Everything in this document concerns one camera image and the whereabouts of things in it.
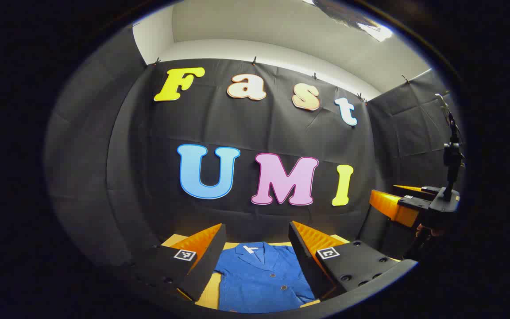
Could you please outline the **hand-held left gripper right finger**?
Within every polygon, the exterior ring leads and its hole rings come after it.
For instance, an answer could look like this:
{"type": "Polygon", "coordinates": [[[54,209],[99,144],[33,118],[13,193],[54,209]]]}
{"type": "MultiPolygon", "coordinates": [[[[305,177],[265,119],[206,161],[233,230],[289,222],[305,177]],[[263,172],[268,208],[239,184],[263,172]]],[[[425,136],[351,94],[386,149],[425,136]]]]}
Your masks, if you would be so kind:
{"type": "Polygon", "coordinates": [[[411,259],[397,261],[363,241],[344,243],[310,226],[291,221],[289,240],[303,275],[320,301],[349,297],[364,300],[413,269],[411,259]]]}

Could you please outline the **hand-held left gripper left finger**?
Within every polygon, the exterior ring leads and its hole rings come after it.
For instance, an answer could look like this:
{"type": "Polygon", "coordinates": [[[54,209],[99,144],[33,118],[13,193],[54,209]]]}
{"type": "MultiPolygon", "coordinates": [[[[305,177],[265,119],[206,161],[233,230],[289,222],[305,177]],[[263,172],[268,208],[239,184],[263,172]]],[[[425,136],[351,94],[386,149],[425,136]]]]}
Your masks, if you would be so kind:
{"type": "Polygon", "coordinates": [[[219,223],[176,244],[156,246],[131,264],[131,278],[153,293],[196,302],[211,279],[225,240],[225,224],[219,223]]]}

